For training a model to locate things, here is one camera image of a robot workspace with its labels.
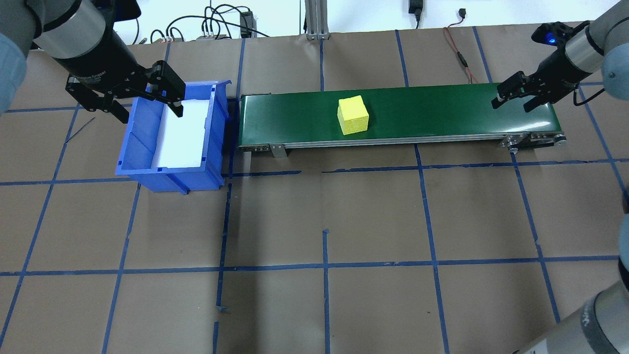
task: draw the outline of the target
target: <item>blue light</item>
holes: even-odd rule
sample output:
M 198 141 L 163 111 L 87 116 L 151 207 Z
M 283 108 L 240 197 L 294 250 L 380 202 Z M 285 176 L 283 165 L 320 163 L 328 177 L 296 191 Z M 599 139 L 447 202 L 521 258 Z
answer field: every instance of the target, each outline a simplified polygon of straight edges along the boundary
M 548 45 L 557 44 L 557 39 L 555 39 L 555 37 L 552 35 L 551 32 L 546 33 L 546 35 L 544 36 L 544 40 L 546 41 L 546 44 Z

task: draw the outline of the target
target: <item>white wall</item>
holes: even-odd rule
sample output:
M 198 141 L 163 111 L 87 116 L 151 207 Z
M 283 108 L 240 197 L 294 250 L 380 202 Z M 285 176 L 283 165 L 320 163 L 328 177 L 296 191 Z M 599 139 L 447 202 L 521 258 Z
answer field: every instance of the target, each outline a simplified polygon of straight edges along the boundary
M 618 0 L 424 0 L 420 28 L 437 28 L 458 21 L 459 8 L 467 10 L 464 26 L 509 25 L 555 21 L 594 20 Z M 203 15 L 209 0 L 138 0 L 142 9 L 140 39 L 154 29 L 165 30 L 174 19 L 187 14 Z M 224 2 L 213 0 L 213 6 Z M 269 36 L 301 33 L 304 0 L 239 0 L 227 2 L 252 9 L 258 30 Z M 408 14 L 408 0 L 328 0 L 328 27 L 331 32 L 384 31 L 415 28 L 415 17 Z M 225 20 L 240 23 L 236 12 Z M 186 40 L 201 36 L 202 19 L 193 18 L 175 25 Z M 233 28 L 234 37 L 239 36 Z M 135 21 L 117 23 L 114 29 L 126 42 L 135 37 Z

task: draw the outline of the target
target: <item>yellow foam block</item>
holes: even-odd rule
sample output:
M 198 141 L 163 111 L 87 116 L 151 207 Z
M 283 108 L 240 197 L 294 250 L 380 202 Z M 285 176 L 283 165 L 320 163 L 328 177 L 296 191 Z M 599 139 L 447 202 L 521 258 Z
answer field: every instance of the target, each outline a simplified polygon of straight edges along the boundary
M 369 113 L 361 96 L 338 100 L 337 117 L 343 135 L 364 132 L 369 124 Z

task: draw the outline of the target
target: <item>plastic storage bin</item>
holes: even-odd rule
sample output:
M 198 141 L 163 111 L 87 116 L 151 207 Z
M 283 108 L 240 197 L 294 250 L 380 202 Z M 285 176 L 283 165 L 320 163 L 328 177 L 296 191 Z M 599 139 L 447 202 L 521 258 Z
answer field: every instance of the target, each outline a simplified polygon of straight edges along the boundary
M 198 152 L 201 154 L 200 165 L 196 167 L 170 168 L 154 165 L 153 158 L 156 151 L 161 154 L 159 151 L 160 126 L 165 124 L 162 122 L 162 117 L 166 116 L 167 113 L 164 111 L 169 111 L 169 108 L 158 101 L 136 98 L 133 101 L 125 139 L 120 150 L 116 175 L 129 176 L 149 190 L 157 192 L 178 191 L 187 194 L 194 190 L 216 190 L 224 185 L 225 180 L 221 176 L 223 162 L 221 149 L 225 122 L 229 119 L 225 93 L 225 88 L 229 83 L 231 83 L 229 80 L 186 83 L 186 97 L 182 102 L 184 116 L 176 117 L 176 119 L 185 120 L 189 117 L 188 114 L 194 113 L 186 112 L 186 100 L 209 100 L 204 124 L 203 148 L 202 152 L 201 149 Z M 201 138 L 200 128 L 198 131 L 190 131 L 190 134 Z

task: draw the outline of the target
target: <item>conveyor belt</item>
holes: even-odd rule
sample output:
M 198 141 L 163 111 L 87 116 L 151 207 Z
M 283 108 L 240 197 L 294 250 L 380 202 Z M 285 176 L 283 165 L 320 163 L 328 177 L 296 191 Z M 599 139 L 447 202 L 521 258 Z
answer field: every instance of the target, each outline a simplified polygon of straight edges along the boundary
M 343 135 L 338 100 L 356 95 L 362 95 L 369 112 L 369 129 Z M 518 99 L 494 110 L 495 95 L 496 84 L 466 84 L 244 96 L 239 148 L 268 151 L 491 140 L 507 135 L 520 137 L 519 142 L 562 134 L 552 105 L 525 113 L 524 100 Z

